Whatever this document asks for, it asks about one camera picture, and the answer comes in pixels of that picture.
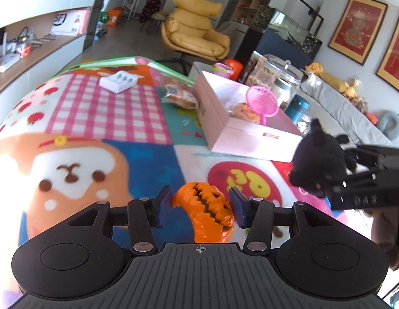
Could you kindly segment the packaged small bread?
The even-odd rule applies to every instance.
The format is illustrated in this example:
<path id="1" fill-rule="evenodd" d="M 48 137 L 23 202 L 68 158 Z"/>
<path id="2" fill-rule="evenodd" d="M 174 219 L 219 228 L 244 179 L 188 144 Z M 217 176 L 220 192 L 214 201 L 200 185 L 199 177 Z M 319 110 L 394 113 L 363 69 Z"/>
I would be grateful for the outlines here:
<path id="1" fill-rule="evenodd" d="M 239 102 L 230 109 L 230 116 L 242 121 L 260 124 L 260 116 L 250 109 L 246 102 Z"/>

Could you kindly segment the white wall shelf unit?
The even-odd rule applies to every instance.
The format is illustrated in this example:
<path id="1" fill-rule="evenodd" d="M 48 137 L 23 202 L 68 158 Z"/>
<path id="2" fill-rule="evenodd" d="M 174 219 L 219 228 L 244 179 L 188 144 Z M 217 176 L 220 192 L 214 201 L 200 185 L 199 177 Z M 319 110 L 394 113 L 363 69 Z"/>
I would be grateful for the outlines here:
<path id="1" fill-rule="evenodd" d="M 14 103 L 53 77 L 83 51 L 93 7 L 100 0 L 0 0 L 0 59 L 13 52 L 21 58 L 0 72 L 0 106 Z M 86 32 L 78 36 L 50 33 L 57 13 L 88 9 Z"/>

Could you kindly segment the white tumbler bottle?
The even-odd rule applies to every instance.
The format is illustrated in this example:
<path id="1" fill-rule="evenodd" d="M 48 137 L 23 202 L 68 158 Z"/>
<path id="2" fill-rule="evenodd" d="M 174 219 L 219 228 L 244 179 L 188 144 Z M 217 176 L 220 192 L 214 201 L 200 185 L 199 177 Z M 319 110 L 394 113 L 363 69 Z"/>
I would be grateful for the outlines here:
<path id="1" fill-rule="evenodd" d="M 278 107 L 290 99 L 292 85 L 280 78 L 277 78 L 271 86 L 271 92 L 277 98 Z"/>

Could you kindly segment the pink plastic strainer scoop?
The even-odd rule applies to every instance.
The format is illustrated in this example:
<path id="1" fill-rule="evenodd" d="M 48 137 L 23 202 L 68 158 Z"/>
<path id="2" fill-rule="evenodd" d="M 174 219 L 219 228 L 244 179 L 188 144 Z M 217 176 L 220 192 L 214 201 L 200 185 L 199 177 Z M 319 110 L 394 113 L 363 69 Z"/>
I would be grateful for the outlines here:
<path id="1" fill-rule="evenodd" d="M 245 98 L 250 109 L 259 115 L 260 124 L 266 125 L 266 119 L 278 113 L 279 107 L 276 96 L 268 87 L 252 86 L 246 91 Z"/>

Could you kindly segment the black plush toy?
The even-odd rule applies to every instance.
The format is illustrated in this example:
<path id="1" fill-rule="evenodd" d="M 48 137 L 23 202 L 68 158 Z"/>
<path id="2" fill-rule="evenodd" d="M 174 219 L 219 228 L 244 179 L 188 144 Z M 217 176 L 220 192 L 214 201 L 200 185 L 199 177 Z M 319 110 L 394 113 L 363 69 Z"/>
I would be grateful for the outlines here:
<path id="1" fill-rule="evenodd" d="M 356 171 L 356 161 L 341 147 L 349 142 L 347 135 L 334 137 L 323 130 L 319 119 L 313 119 L 310 132 L 294 153 L 290 184 L 318 198 L 325 198 L 329 189 L 341 184 L 349 171 Z"/>

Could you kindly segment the glass fish tank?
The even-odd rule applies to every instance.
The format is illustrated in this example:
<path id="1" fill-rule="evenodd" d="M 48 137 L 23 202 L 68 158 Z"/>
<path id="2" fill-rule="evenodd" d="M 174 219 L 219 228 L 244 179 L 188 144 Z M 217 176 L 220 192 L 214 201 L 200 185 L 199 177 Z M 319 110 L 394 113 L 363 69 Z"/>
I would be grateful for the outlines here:
<path id="1" fill-rule="evenodd" d="M 254 17 L 254 25 L 274 33 L 302 51 L 310 59 L 317 55 L 322 41 L 277 8 L 261 5 Z"/>

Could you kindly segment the orange pumpkin toy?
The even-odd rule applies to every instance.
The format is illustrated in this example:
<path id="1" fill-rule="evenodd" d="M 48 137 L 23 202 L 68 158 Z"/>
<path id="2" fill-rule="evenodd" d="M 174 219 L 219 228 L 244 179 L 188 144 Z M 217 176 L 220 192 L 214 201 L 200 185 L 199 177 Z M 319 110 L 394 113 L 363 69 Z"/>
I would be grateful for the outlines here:
<path id="1" fill-rule="evenodd" d="M 188 215 L 195 243 L 225 243 L 232 237 L 233 211 L 228 199 L 215 186 L 186 183 L 174 195 L 172 207 L 180 207 Z"/>

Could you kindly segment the pink toy bucket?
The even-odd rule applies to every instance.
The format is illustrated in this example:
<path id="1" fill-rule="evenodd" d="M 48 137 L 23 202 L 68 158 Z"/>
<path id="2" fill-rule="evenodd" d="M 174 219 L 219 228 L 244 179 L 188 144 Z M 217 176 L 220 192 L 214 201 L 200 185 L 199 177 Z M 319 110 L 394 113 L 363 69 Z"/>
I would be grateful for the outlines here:
<path id="1" fill-rule="evenodd" d="M 220 62 L 213 64 L 210 69 L 213 74 L 218 75 L 222 78 L 229 79 L 234 74 L 234 71 L 230 66 L 227 66 L 226 64 Z"/>

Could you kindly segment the packaged bread in clear bag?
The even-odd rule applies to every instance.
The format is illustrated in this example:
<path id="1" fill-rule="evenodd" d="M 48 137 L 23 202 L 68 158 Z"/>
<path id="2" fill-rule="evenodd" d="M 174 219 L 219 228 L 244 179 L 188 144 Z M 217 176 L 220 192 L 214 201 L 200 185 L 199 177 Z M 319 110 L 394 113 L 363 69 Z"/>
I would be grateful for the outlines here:
<path id="1" fill-rule="evenodd" d="M 158 82 L 164 90 L 162 103 L 169 103 L 183 109 L 197 109 L 198 100 L 191 88 L 184 82 L 170 77 L 159 77 Z"/>

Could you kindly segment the yellow duck plush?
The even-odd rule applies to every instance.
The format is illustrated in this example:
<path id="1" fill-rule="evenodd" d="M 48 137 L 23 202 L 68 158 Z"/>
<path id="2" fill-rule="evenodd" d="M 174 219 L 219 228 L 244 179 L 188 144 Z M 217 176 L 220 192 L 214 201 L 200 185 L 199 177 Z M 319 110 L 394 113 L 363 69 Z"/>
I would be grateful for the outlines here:
<path id="1" fill-rule="evenodd" d="M 324 68 L 321 64 L 317 62 L 312 62 L 304 67 L 304 70 L 309 75 L 315 75 L 323 82 L 326 82 L 329 86 L 335 89 L 340 94 L 344 95 L 344 97 L 351 99 L 357 97 L 356 89 L 361 85 L 361 81 L 353 77 L 352 82 L 348 84 L 337 78 L 336 76 L 324 72 Z"/>

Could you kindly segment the small glass jar of nuts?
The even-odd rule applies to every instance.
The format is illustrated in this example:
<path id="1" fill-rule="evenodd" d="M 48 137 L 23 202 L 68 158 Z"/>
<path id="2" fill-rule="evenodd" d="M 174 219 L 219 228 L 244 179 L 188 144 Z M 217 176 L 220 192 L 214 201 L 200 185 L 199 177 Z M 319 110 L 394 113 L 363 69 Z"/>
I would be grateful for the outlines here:
<path id="1" fill-rule="evenodd" d="M 310 124 L 311 118 L 309 116 L 302 116 L 296 126 L 300 132 L 306 136 L 310 132 Z"/>

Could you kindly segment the white SF courier box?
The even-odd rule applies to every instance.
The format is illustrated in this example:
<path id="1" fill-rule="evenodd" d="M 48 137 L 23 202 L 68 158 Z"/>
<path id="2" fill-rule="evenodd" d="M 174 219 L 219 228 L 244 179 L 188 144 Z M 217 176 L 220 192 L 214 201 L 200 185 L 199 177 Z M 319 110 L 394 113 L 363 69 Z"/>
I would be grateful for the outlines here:
<path id="1" fill-rule="evenodd" d="M 76 9 L 56 14 L 50 33 L 57 36 L 78 36 L 86 32 L 90 10 Z"/>

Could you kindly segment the large glass jar with lid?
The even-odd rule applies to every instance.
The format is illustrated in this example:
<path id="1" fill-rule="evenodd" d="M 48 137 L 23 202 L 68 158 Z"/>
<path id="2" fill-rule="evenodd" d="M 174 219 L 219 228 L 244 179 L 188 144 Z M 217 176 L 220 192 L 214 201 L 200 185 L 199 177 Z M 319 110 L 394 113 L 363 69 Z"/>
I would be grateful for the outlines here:
<path id="1" fill-rule="evenodd" d="M 248 86 L 264 86 L 271 90 L 271 86 L 277 78 L 280 78 L 292 85 L 292 92 L 299 87 L 302 77 L 290 70 L 290 61 L 280 64 L 272 59 L 261 59 L 256 62 L 254 68 L 247 78 Z"/>

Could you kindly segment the pink gift box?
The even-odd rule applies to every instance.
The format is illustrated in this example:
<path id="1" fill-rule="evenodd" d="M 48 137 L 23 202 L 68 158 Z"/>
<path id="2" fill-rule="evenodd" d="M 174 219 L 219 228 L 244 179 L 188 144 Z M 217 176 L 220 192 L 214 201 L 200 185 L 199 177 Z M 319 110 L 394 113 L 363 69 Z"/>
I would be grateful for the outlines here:
<path id="1" fill-rule="evenodd" d="M 263 126 L 244 108 L 248 87 L 209 72 L 194 84 L 197 115 L 211 151 L 261 160 L 291 162 L 303 138 L 279 110 Z"/>

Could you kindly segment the orange shopping bag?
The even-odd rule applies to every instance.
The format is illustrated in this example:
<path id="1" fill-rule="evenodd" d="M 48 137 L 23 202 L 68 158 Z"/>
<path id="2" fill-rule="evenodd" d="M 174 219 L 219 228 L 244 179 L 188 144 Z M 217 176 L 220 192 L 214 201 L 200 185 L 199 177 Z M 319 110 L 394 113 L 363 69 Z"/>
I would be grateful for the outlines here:
<path id="1" fill-rule="evenodd" d="M 108 22 L 106 23 L 106 26 L 108 26 L 108 27 L 118 26 L 119 22 L 121 21 L 123 11 L 113 9 L 113 10 L 107 11 L 107 13 L 108 13 Z"/>

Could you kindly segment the grey neck pillow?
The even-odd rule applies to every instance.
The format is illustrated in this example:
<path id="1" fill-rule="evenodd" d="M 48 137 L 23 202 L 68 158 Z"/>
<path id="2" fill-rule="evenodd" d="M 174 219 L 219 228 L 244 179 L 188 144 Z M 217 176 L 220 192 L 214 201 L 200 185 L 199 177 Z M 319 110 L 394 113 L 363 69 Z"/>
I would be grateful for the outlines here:
<path id="1" fill-rule="evenodd" d="M 399 136 L 399 114 L 386 111 L 378 119 L 378 130 L 389 140 L 395 140 Z"/>

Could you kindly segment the teal thermos bottle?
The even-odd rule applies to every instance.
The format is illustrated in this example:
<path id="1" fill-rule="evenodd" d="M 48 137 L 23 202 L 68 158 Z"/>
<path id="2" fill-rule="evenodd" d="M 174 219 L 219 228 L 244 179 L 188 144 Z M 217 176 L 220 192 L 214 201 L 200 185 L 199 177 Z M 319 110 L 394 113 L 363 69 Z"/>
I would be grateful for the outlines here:
<path id="1" fill-rule="evenodd" d="M 285 114 L 290 118 L 294 125 L 297 125 L 309 107 L 309 102 L 296 94 L 285 109 Z"/>

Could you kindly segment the colourful cartoon play mat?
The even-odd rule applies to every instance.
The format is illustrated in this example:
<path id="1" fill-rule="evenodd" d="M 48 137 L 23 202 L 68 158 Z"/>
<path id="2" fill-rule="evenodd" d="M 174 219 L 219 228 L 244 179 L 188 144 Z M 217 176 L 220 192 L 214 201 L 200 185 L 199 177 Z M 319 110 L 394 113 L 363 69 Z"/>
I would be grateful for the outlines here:
<path id="1" fill-rule="evenodd" d="M 118 94 L 99 79 L 118 71 L 139 76 Z M 27 240 L 87 206 L 123 207 L 204 182 L 227 195 L 289 207 L 329 203 L 288 181 L 291 164 L 212 152 L 193 110 L 162 103 L 159 77 L 181 76 L 141 57 L 97 67 L 73 67 L 7 102 L 0 123 L 0 308 L 20 296 L 11 261 Z"/>

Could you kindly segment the white battery charger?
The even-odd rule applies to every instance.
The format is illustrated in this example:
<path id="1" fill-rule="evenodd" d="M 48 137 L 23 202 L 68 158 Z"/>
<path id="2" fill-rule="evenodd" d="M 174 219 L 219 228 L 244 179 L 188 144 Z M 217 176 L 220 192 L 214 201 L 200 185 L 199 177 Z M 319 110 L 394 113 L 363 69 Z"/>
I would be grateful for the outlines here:
<path id="1" fill-rule="evenodd" d="M 137 85 L 138 80 L 138 75 L 126 71 L 118 71 L 113 75 L 100 78 L 99 86 L 107 91 L 118 94 Z"/>

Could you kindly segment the grey covered sofa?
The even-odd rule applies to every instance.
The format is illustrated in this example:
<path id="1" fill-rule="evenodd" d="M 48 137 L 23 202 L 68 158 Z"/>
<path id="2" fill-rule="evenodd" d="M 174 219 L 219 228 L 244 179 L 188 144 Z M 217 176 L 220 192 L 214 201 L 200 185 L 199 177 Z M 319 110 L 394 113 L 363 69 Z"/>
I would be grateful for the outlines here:
<path id="1" fill-rule="evenodd" d="M 310 104 L 308 114 L 318 118 L 327 133 L 346 134 L 352 144 L 393 145 L 346 97 L 317 76 L 301 83 L 299 95 Z"/>

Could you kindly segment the red framed wall picture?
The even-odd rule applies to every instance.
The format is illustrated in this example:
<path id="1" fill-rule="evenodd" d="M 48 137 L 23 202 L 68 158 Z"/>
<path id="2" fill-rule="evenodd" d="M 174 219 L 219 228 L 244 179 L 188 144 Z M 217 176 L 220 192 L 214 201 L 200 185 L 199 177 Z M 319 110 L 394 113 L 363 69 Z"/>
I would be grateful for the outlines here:
<path id="1" fill-rule="evenodd" d="M 383 24 L 388 5 L 349 0 L 328 47 L 364 65 Z"/>

